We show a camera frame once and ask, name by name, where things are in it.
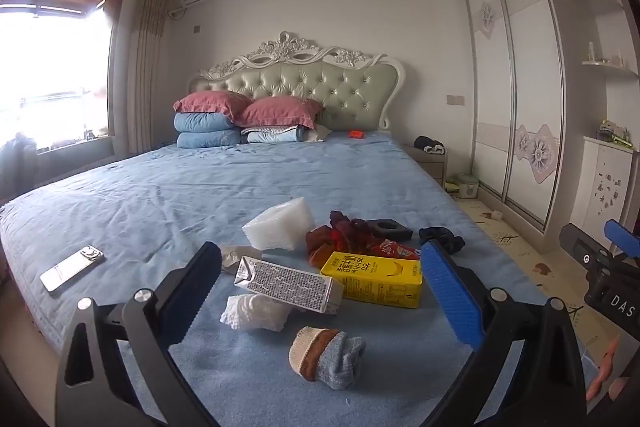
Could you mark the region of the white flowered cabinet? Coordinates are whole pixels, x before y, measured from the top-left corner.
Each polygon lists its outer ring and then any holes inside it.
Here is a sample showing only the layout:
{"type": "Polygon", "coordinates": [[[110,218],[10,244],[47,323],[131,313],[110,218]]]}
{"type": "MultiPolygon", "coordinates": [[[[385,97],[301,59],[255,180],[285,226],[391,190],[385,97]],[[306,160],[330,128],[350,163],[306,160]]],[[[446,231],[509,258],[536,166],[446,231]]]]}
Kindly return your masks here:
{"type": "Polygon", "coordinates": [[[585,136],[570,222],[595,239],[603,239],[608,220],[632,231],[638,214],[639,153],[585,136]]]}

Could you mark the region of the red snack wrapper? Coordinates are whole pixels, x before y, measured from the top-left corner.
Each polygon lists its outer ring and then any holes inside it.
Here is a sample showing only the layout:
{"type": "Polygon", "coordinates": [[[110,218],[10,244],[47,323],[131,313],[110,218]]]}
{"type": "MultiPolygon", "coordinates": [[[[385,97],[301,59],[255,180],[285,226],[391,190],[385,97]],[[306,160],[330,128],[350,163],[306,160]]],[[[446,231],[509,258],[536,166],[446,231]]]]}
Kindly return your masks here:
{"type": "Polygon", "coordinates": [[[382,241],[375,241],[369,246],[369,254],[372,256],[401,259],[401,260],[419,260],[419,251],[416,251],[412,247],[401,245],[390,239],[382,239],[382,241]]]}

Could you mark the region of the green white storage box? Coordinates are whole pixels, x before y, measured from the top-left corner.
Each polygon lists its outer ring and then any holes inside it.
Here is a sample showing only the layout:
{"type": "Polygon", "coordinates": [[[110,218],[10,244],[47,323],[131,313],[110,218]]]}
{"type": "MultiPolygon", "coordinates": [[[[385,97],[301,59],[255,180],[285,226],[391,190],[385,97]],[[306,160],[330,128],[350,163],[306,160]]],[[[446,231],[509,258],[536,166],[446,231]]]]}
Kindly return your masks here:
{"type": "Polygon", "coordinates": [[[445,190],[458,199],[476,199],[480,181],[470,174],[458,173],[445,181],[445,190]]]}

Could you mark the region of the black scrunched cloth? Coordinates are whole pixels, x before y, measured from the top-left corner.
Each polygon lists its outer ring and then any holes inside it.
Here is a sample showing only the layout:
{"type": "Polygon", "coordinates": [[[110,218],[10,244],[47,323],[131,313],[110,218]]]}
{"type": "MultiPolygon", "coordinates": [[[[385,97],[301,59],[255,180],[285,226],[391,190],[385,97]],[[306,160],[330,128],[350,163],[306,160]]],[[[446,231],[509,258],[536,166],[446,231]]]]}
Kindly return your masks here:
{"type": "Polygon", "coordinates": [[[465,246],[465,241],[459,235],[454,235],[444,227],[428,227],[419,230],[420,244],[437,243],[450,256],[457,254],[465,246]]]}

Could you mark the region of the white sliding wardrobe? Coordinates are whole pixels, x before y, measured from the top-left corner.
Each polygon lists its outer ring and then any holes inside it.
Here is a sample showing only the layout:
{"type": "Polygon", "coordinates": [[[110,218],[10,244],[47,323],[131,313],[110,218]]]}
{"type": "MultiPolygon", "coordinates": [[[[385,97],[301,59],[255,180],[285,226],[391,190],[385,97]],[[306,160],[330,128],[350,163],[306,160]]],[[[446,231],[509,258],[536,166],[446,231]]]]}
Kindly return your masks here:
{"type": "Polygon", "coordinates": [[[472,173],[542,230],[564,126],[564,79],[550,1],[465,1],[475,95],[472,173]]]}

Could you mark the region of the red cloth pile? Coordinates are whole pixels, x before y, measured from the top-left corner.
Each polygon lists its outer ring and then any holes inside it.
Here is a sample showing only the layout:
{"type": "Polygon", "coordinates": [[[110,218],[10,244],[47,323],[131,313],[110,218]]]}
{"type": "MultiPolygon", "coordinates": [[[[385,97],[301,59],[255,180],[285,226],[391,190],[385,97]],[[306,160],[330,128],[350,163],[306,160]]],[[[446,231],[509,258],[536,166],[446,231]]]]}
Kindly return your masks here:
{"type": "Polygon", "coordinates": [[[361,219],[349,219],[339,211],[330,212],[330,224],[322,225],[306,234],[309,264],[321,269],[334,251],[347,254],[367,254],[382,243],[370,225],[361,219]]]}

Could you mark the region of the beige curtain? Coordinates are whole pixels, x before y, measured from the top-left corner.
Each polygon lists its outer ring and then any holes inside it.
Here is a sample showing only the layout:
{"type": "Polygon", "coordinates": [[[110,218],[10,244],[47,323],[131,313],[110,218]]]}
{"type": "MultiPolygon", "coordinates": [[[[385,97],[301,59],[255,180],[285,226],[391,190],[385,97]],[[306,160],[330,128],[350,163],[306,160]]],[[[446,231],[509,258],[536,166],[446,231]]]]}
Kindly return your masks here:
{"type": "Polygon", "coordinates": [[[130,38],[127,77],[128,148],[131,155],[152,145],[153,88],[160,71],[160,49],[167,0],[138,0],[130,38]]]}

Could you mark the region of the left pink pillow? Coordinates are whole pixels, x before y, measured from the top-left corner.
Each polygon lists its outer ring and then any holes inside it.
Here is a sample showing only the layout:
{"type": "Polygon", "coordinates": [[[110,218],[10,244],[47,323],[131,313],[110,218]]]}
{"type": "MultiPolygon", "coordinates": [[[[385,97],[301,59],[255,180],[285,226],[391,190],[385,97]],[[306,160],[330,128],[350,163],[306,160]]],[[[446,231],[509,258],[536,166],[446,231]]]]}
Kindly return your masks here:
{"type": "Polygon", "coordinates": [[[176,113],[216,113],[236,121],[253,103],[248,96],[226,90],[204,90],[180,98],[172,108],[176,113]]]}

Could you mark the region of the yellow drink carton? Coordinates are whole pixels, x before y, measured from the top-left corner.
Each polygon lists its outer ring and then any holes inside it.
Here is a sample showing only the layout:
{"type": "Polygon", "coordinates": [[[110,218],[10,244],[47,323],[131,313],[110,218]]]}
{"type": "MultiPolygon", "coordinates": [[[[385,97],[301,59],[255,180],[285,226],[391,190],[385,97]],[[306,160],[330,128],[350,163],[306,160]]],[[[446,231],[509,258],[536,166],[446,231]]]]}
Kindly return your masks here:
{"type": "Polygon", "coordinates": [[[418,309],[423,275],[419,260],[334,253],[320,273],[343,285],[343,297],[360,303],[418,309]]]}

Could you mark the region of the grey bedside table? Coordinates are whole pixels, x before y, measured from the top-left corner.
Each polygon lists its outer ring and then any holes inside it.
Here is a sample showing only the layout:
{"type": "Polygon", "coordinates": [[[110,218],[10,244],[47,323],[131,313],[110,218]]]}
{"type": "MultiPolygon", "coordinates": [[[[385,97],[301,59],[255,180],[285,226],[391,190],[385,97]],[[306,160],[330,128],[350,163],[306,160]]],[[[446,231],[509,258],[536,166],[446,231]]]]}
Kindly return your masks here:
{"type": "Polygon", "coordinates": [[[418,150],[410,145],[403,145],[402,149],[440,186],[445,185],[447,170],[446,154],[431,154],[424,152],[424,150],[418,150]]]}

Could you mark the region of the grey brown sock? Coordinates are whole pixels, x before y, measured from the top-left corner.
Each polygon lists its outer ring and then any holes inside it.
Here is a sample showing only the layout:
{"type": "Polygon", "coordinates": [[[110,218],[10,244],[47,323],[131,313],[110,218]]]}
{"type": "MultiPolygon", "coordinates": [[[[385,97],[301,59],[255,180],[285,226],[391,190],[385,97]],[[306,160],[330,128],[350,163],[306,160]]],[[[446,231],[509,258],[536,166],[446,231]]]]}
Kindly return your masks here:
{"type": "Polygon", "coordinates": [[[292,342],[288,363],[305,381],[320,381],[333,390],[345,390],[356,383],[366,348],[363,337],[305,326],[292,342]]]}

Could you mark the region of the cartoon floor mat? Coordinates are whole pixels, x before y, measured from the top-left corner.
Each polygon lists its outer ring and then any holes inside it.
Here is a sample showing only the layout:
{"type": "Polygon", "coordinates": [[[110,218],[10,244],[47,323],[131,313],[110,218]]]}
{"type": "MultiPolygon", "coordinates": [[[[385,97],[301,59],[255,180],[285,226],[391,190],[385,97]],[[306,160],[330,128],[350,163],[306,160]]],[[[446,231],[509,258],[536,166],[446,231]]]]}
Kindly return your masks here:
{"type": "Polygon", "coordinates": [[[456,203],[499,245],[548,297],[562,298],[567,304],[578,339],[586,346],[597,366],[611,374],[602,383],[600,398],[616,399],[627,378],[623,369],[636,351],[637,343],[623,329],[587,307],[586,271],[564,251],[541,254],[525,237],[501,218],[501,213],[478,199],[457,199],[456,203]]]}

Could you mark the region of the right pink pillow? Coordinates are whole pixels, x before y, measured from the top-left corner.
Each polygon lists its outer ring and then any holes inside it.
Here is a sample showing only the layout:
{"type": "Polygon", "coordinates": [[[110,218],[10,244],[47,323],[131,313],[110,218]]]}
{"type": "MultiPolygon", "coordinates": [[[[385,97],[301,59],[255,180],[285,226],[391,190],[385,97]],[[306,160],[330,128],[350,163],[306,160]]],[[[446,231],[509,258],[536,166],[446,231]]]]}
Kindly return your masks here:
{"type": "Polygon", "coordinates": [[[303,126],[314,129],[323,106],[310,98],[268,96],[256,100],[235,118],[241,128],[268,126],[303,126]]]}

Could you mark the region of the white tissue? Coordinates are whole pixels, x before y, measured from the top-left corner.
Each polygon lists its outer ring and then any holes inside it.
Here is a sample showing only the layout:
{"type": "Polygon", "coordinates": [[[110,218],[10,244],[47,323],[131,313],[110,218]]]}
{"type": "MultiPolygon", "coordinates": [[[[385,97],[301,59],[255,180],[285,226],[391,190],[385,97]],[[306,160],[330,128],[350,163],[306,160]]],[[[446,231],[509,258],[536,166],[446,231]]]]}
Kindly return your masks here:
{"type": "Polygon", "coordinates": [[[221,313],[220,321],[235,331],[267,329],[281,332],[293,308],[263,295],[231,296],[221,313]]]}

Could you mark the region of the white grey milk carton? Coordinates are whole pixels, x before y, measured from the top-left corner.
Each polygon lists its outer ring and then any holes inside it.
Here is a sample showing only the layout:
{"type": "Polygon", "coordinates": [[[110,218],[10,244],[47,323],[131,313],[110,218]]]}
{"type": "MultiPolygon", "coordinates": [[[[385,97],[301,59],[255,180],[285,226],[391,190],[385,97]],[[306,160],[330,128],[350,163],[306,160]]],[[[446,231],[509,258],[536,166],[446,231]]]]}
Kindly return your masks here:
{"type": "Polygon", "coordinates": [[[331,315],[340,309],[344,291],[333,277],[249,257],[241,259],[234,285],[295,308],[331,315]]]}

